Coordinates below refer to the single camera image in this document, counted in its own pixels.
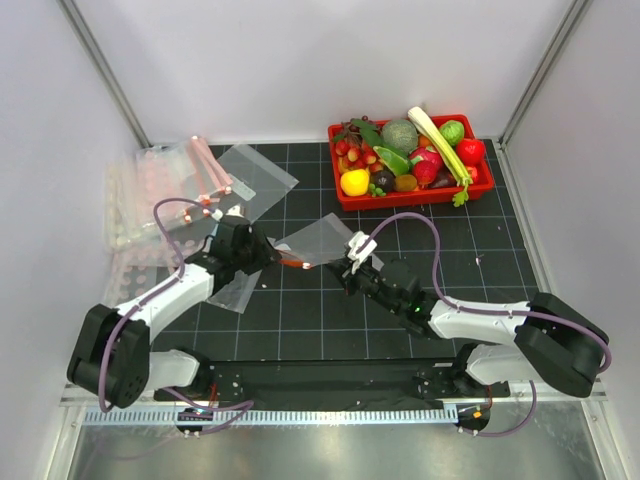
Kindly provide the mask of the orange-zipper clear zip bag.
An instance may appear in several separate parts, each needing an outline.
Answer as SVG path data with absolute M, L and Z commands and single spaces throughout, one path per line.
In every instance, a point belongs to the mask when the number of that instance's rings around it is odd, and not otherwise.
M 333 213 L 274 244 L 285 266 L 312 269 L 345 255 L 353 232 Z

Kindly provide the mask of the brown toy kiwi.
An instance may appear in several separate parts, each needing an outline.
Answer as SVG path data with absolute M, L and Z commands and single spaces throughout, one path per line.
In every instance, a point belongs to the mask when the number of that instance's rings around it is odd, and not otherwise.
M 394 179 L 394 191 L 398 193 L 408 193 L 418 188 L 417 179 L 411 174 L 397 176 Z

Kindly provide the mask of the dark purple toy mangosteen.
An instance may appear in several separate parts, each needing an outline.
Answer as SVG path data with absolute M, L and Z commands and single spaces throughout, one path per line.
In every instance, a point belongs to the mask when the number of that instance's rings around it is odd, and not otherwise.
M 371 176 L 371 187 L 376 195 L 386 195 L 393 192 L 395 176 L 388 170 L 380 170 Z

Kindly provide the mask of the yellow toy bell pepper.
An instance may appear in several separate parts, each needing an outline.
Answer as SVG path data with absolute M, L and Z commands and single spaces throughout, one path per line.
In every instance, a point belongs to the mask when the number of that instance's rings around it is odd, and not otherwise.
M 348 197 L 365 195 L 369 191 L 370 174 L 365 169 L 355 169 L 345 172 L 340 177 L 340 188 Z

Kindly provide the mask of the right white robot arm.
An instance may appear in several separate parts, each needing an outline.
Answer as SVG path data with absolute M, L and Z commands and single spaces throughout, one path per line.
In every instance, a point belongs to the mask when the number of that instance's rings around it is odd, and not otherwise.
M 495 383 L 543 381 L 586 398 L 609 357 L 607 334 L 550 293 L 511 304 L 470 302 L 424 291 L 401 260 L 375 266 L 342 257 L 326 267 L 347 295 L 371 299 L 409 333 L 469 340 L 450 372 L 453 389 L 463 396 Z

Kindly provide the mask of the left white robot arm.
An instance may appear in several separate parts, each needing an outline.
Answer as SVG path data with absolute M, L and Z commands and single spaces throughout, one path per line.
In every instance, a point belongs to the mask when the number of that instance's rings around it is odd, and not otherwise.
M 204 398 L 213 384 L 209 360 L 189 348 L 155 352 L 156 337 L 238 273 L 252 275 L 280 259 L 261 228 L 240 217 L 223 218 L 198 251 L 179 258 L 177 271 L 163 282 L 116 307 L 97 304 L 87 312 L 68 380 L 95 394 L 103 412 L 125 409 L 147 390 Z

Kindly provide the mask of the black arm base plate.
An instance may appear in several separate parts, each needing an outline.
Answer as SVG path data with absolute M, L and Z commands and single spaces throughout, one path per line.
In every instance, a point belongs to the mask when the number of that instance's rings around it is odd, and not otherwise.
M 147 384 L 156 397 L 173 388 L 190 399 L 252 400 L 265 410 L 347 410 L 356 405 L 398 406 L 488 396 L 507 398 L 509 386 L 487 387 L 463 377 L 444 359 L 208 361 L 192 368 L 190 356 L 156 367 Z

